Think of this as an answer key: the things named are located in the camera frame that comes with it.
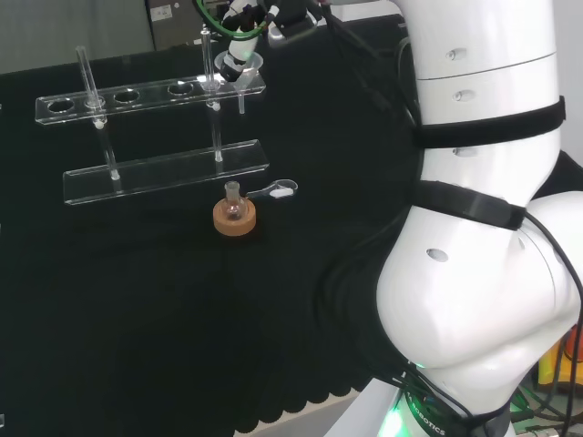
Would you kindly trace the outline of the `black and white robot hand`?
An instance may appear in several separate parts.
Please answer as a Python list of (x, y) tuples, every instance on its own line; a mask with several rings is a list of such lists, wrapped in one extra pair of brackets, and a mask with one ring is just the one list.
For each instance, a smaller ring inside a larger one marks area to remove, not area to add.
[(261, 36), (269, 47), (279, 48), (307, 36), (322, 19), (317, 1), (232, 1), (220, 23), (230, 31), (246, 33), (267, 27), (250, 40), (232, 40), (219, 70), (228, 82), (241, 76)]

